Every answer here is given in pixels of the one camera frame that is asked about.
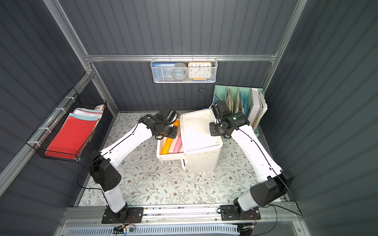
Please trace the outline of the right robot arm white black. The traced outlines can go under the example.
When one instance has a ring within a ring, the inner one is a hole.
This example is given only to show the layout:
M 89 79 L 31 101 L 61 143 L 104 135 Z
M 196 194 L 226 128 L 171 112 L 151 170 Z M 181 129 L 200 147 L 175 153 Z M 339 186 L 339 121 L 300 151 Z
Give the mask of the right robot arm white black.
M 293 181 L 290 171 L 283 171 L 255 135 L 249 120 L 241 112 L 232 113 L 226 102 L 210 106 L 216 121 L 209 123 L 211 136 L 231 137 L 251 163 L 258 182 L 234 200 L 236 214 L 264 207 L 289 192 Z

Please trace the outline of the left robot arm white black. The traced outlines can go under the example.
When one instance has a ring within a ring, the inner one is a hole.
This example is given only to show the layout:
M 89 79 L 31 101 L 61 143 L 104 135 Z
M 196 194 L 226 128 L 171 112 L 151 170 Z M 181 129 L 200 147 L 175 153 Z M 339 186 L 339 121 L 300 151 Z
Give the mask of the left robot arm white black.
M 131 131 L 94 157 L 89 167 L 90 175 L 99 185 L 108 208 L 117 217 L 127 217 L 128 206 L 119 187 L 121 175 L 116 168 L 135 148 L 151 137 L 174 139 L 178 132 L 178 127 L 174 126 L 177 117 L 178 113 L 168 107 L 163 107 L 155 115 L 147 114 L 138 120 Z

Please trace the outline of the white pulled out drawer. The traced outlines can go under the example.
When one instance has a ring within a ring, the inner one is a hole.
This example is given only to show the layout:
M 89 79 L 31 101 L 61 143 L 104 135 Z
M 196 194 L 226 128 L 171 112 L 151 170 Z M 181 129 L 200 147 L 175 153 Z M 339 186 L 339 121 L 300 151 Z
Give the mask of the white pulled out drawer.
M 174 127 L 178 128 L 175 139 L 164 137 L 158 140 L 156 156 L 160 162 L 186 159 L 181 139 L 180 120 L 174 123 Z

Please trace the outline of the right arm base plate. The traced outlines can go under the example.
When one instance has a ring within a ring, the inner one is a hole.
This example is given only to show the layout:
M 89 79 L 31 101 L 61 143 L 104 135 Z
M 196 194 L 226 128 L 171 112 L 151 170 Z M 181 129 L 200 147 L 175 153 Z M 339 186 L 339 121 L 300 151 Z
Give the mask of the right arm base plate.
M 221 205 L 217 209 L 217 213 L 220 214 L 222 221 L 233 221 L 233 220 L 260 220 L 260 212 L 258 208 L 252 208 L 247 211 L 241 210 L 239 207 L 234 205 Z

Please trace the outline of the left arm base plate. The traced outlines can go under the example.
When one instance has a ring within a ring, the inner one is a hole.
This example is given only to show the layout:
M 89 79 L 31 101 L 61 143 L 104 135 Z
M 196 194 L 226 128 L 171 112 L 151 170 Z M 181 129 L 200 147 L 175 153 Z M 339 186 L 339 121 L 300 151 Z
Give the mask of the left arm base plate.
M 116 224 L 124 223 L 141 223 L 143 217 L 143 207 L 128 207 L 125 206 L 118 213 L 114 213 L 109 206 L 105 209 L 102 216 L 102 224 Z

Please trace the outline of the pink toy microphone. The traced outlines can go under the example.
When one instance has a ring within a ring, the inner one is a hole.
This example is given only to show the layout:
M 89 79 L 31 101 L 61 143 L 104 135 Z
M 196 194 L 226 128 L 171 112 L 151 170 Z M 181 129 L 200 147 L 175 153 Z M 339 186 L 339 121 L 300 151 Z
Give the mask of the pink toy microphone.
M 181 136 L 181 132 L 179 131 L 178 132 L 178 139 L 177 139 L 177 142 L 174 146 L 173 153 L 179 153 L 181 147 L 182 147 L 182 136 Z

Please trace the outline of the white plastic drawer cabinet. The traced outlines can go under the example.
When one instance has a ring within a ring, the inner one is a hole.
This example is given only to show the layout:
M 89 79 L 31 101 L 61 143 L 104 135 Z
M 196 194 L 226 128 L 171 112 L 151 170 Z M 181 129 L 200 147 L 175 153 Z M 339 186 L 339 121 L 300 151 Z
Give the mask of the white plastic drawer cabinet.
M 209 108 L 180 116 L 180 130 L 185 168 L 189 174 L 216 170 L 223 142 L 220 136 L 211 136 L 210 123 L 215 121 Z

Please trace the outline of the orange toy microphone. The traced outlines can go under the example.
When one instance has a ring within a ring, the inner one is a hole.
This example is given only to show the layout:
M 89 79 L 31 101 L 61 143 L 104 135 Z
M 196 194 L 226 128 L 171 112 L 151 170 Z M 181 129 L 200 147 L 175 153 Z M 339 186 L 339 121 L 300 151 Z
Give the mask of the orange toy microphone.
M 173 154 L 173 149 L 174 149 L 174 146 L 175 146 L 177 139 L 178 139 L 178 132 L 180 131 L 180 121 L 179 120 L 177 120 L 174 123 L 174 127 L 177 128 L 176 137 L 174 139 L 172 139 L 172 138 L 166 139 L 164 146 L 163 146 L 163 149 L 162 149 L 162 152 L 161 152 L 162 155 Z

